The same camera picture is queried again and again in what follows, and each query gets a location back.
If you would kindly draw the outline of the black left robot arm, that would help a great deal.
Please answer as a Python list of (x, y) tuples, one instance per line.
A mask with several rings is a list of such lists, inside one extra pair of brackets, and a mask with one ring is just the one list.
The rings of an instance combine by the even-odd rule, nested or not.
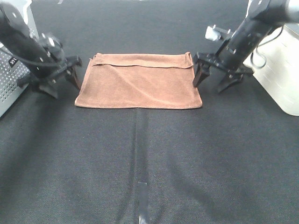
[(19, 87), (27, 84), (34, 92), (58, 98), (54, 83), (64, 78), (80, 90), (76, 67), (82, 66), (81, 58), (66, 56), (63, 44), (51, 33), (33, 36), (19, 10), (8, 2), (0, 4), (0, 42), (29, 70), (17, 79)]

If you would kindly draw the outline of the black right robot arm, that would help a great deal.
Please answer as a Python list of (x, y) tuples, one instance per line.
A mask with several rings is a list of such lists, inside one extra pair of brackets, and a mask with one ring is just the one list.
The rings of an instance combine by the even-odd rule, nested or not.
[(210, 76), (210, 68), (215, 67), (225, 73), (218, 84), (222, 92), (242, 81), (244, 75), (253, 75), (253, 70), (243, 64), (245, 59), (258, 47), (260, 42), (279, 27), (287, 23), (299, 22), (299, 2), (297, 0), (253, 0), (245, 19), (235, 32), (216, 25), (208, 26), (205, 38), (222, 41), (215, 53), (196, 53), (193, 61), (197, 65), (193, 86), (198, 87)]

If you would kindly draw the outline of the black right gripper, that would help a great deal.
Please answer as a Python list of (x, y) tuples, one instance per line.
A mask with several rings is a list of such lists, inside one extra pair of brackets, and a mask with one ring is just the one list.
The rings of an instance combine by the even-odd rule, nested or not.
[(226, 68), (220, 59), (212, 53), (197, 52), (193, 57), (193, 62), (197, 65), (195, 77), (192, 82), (194, 87), (198, 87), (207, 77), (210, 76), (210, 67), (215, 67), (227, 74), (217, 86), (218, 93), (223, 92), (233, 85), (241, 83), (243, 75), (251, 76), (254, 74), (254, 71), (250, 67), (245, 66), (243, 63), (236, 69)]

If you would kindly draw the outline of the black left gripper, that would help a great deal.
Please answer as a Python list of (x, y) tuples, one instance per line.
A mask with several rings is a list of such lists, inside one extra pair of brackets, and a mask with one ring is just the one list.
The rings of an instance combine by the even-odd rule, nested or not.
[(76, 66), (82, 66), (82, 60), (79, 56), (63, 56), (59, 57), (57, 61), (54, 57), (50, 57), (49, 60), (53, 60), (53, 62), (35, 62), (21, 58), (20, 61), (27, 66), (29, 72), (17, 79), (17, 86), (23, 87), (28, 84), (33, 90), (38, 90), (39, 93), (58, 98), (58, 92), (53, 84), (64, 77), (76, 89), (81, 89), (81, 83), (75, 69)]

